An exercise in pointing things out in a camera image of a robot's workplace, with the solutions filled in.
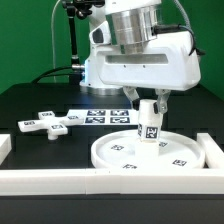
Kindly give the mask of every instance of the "black tabletop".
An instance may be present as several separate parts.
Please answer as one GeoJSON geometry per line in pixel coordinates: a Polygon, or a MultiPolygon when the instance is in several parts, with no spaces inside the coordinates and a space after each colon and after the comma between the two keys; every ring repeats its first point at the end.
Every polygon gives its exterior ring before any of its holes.
{"type": "MultiPolygon", "coordinates": [[[[141,98],[156,99],[139,89],[141,98]]],[[[11,134],[7,169],[92,167],[90,149],[99,137],[129,126],[74,126],[50,142],[46,130],[22,133],[18,121],[38,119],[38,112],[64,116],[69,109],[130,109],[124,95],[81,93],[67,84],[18,84],[0,95],[0,133],[11,134]]],[[[201,86],[172,92],[163,130],[196,139],[209,133],[224,149],[224,102],[201,86]]],[[[224,223],[223,195],[63,195],[0,197],[1,223],[224,223]]]]}

